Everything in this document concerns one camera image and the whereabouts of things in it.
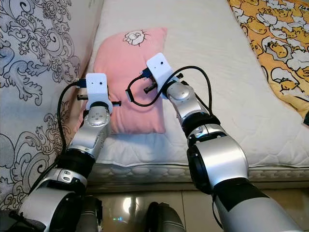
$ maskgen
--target floor tile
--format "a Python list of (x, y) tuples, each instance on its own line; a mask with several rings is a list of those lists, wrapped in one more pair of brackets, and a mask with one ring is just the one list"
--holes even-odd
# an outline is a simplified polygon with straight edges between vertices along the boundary
[(176, 210), (184, 224), (182, 193), (137, 192), (96, 195), (103, 201), (103, 231), (143, 232), (144, 219), (151, 202), (166, 202)]
[(309, 189), (263, 190), (263, 192), (276, 200), (303, 230), (309, 230)]
[(183, 192), (183, 208), (187, 232), (222, 232), (213, 217), (211, 202), (211, 196), (205, 193), (199, 191)]

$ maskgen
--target bed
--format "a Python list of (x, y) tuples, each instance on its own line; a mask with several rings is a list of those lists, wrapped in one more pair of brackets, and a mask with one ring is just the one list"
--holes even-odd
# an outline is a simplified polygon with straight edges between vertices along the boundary
[[(250, 179), (266, 188), (308, 186), (309, 127), (272, 92), (227, 1), (105, 0), (87, 72), (105, 38), (157, 26), (168, 28), (163, 53), (173, 69), (196, 65), (207, 72), (213, 111), (242, 146)], [(204, 79), (195, 71), (183, 74), (207, 102)], [(185, 136), (167, 100), (163, 108), (165, 134), (118, 134), (106, 140), (90, 175), (90, 191), (193, 188)]]

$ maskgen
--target cartoon print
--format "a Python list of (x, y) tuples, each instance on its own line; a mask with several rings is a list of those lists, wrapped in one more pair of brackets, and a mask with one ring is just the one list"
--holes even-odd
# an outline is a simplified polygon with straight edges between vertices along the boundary
[(290, 47), (292, 48), (292, 51), (295, 50), (302, 50), (306, 51), (306, 49), (301, 45), (300, 41), (297, 41), (295, 39), (286, 39)]
[(297, 75), (309, 82), (309, 52), (303, 50), (295, 50), (292, 59), (287, 61), (287, 66), (295, 71)]
[(259, 4), (259, 0), (229, 0), (230, 5), (236, 8), (240, 8), (243, 2), (249, 3), (254, 6), (257, 6)]
[(271, 79), (281, 85), (280, 92), (283, 95), (293, 95), (309, 102), (309, 95), (298, 87), (299, 82), (293, 78), (289, 71), (275, 68), (271, 71)]
[(270, 87), (309, 125), (309, 4), (292, 0), (229, 3)]
[(309, 24), (303, 17), (293, 16), (293, 23), (279, 21), (276, 16), (267, 14), (269, 10), (260, 9), (260, 13), (256, 15), (257, 20), (269, 27), (270, 32), (280, 38), (295, 38), (296, 40), (309, 44)]
[(253, 16), (247, 16), (244, 14), (243, 10), (240, 8), (232, 7), (235, 17), (241, 25), (245, 25), (250, 30), (258, 34), (265, 34), (266, 27), (258, 22)]
[(286, 22), (279, 21), (276, 16), (266, 13), (258, 13), (256, 19), (263, 23), (266, 27), (269, 27), (270, 32), (280, 39), (296, 37), (296, 33), (293, 28)]
[(148, 34), (146, 34), (142, 30), (130, 31), (128, 34), (125, 35), (123, 41), (127, 41), (130, 45), (140, 46), (140, 44), (145, 40), (145, 35)]
[(287, 17), (291, 10), (294, 8), (294, 3), (284, 0), (263, 0), (268, 7), (272, 15), (277, 17)]
[(259, 4), (259, 0), (244, 0), (246, 3), (257, 6)]
[(255, 40), (252, 40), (250, 45), (257, 57), (263, 53), (263, 49)]
[(240, 0), (229, 0), (231, 7), (240, 8), (241, 1)]
[(292, 49), (289, 44), (284, 43), (275, 38), (271, 38), (270, 36), (264, 38), (262, 40), (263, 50), (271, 54), (274, 60), (280, 60), (286, 63), (289, 59), (292, 59)]

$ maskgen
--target black cable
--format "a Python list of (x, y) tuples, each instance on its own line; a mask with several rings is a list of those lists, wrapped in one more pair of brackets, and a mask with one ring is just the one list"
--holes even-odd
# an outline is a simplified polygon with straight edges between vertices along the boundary
[(77, 85), (78, 85), (78, 82), (73, 82), (73, 83), (70, 83), (69, 85), (67, 85), (64, 88), (64, 90), (62, 91), (62, 93), (60, 94), (59, 101), (58, 101), (57, 122), (58, 122), (59, 133), (60, 133), (60, 137), (61, 137), (61, 141), (62, 141), (62, 150), (61, 150), (60, 155), (63, 155), (65, 153), (66, 149), (67, 149), (66, 137), (64, 136), (62, 124), (61, 124), (61, 103), (62, 103), (62, 99), (64, 97), (64, 94), (68, 91), (68, 89), (71, 88), (72, 86), (77, 86)]
[(16, 228), (14, 229), (14, 226), (16, 226), (18, 223), (22, 223), (22, 224), (30, 227), (32, 229), (31, 231), (41, 231), (39, 228), (37, 228), (36, 225), (31, 224), (30, 222), (27, 221), (26, 218), (24, 218), (23, 212), (21, 212), (20, 215), (19, 215), (16, 211), (12, 210), (9, 213), (9, 217), (16, 220), (16, 222), (12, 226), (10, 226), (10, 228), (8, 230), (6, 230), (8, 232), (9, 231), (16, 231)]
[[(64, 94), (68, 91), (68, 89), (72, 86), (77, 86), (80, 85), (81, 82), (73, 82), (70, 83), (69, 85), (67, 85), (64, 90), (61, 92), (59, 100), (58, 100), (58, 106), (57, 106), (57, 122), (58, 122), (58, 128), (59, 128), (59, 133), (60, 133), (60, 137), (61, 137), (61, 141), (62, 141), (62, 149), (61, 149), (61, 153), (60, 156), (63, 155), (67, 149), (67, 142), (66, 142), (66, 138), (64, 136), (63, 133), (63, 129), (62, 129), (62, 124), (61, 124), (61, 103), (62, 103), (62, 99), (64, 97)], [(34, 182), (34, 184), (32, 185), (29, 194), (32, 193), (32, 191), (35, 189), (35, 187), (39, 184), (39, 182), (46, 176), (46, 174), (52, 170), (56, 165), (58, 164), (58, 158), (55, 159), (55, 161), (47, 168), (45, 169), (40, 176), (38, 177), (38, 179)]]
[(206, 110), (209, 111), (208, 106), (203, 102), (203, 100), (195, 93), (195, 97), (197, 98), (197, 100), (206, 108)]
[[(209, 78), (208, 78), (207, 74), (204, 72), (204, 70), (202, 70), (200, 67), (197, 67), (197, 66), (185, 66), (185, 67), (182, 67), (182, 68), (176, 70), (171, 76), (169, 76), (169, 78), (166, 80), (166, 82), (164, 83), (164, 85), (162, 86), (162, 88), (159, 90), (159, 92), (157, 93), (157, 95), (155, 96), (155, 98), (154, 98), (150, 103), (148, 103), (148, 104), (140, 104), (140, 103), (138, 103), (138, 102), (136, 102), (136, 101), (134, 100), (133, 95), (132, 95), (132, 93), (131, 93), (131, 91), (130, 91), (130, 88), (131, 88), (131, 86), (133, 85), (133, 83), (134, 83), (135, 81), (137, 81), (137, 80), (139, 80), (139, 79), (142, 79), (143, 77), (142, 77), (142, 76), (139, 76), (139, 77), (133, 79), (133, 80), (130, 82), (130, 84), (128, 85), (128, 87), (127, 87), (127, 92), (128, 92), (128, 94), (130, 95), (131, 102), (133, 102), (134, 104), (136, 104), (136, 105), (138, 105), (138, 106), (141, 106), (141, 107), (147, 107), (147, 106), (150, 106), (150, 105), (154, 104), (155, 101), (159, 98), (160, 94), (162, 93), (163, 87), (171, 80), (171, 78), (172, 78), (173, 76), (175, 76), (177, 73), (179, 73), (179, 72), (181, 72), (181, 71), (183, 71), (183, 70), (186, 70), (186, 69), (196, 69), (196, 70), (200, 71), (200, 72), (203, 74), (203, 76), (205, 77), (206, 82), (207, 82), (207, 87), (208, 87), (208, 96), (209, 96), (209, 103), (208, 103), (208, 106), (209, 106), (208, 108), (209, 108), (209, 109), (208, 109), (208, 111), (209, 111), (209, 114), (212, 116), (213, 114), (212, 114), (211, 83), (210, 83), (210, 81), (209, 81)], [(204, 107), (206, 106), (200, 98), (198, 98), (198, 100), (202, 103), (202, 105), (203, 105)]]
[(220, 228), (223, 230), (221, 222), (219, 222), (219, 219), (217, 218), (216, 214), (214, 213), (213, 204), (214, 204), (215, 199), (216, 199), (216, 194), (214, 194), (213, 197), (212, 197), (212, 214), (213, 214), (214, 219), (216, 220), (218, 226), (220, 226)]

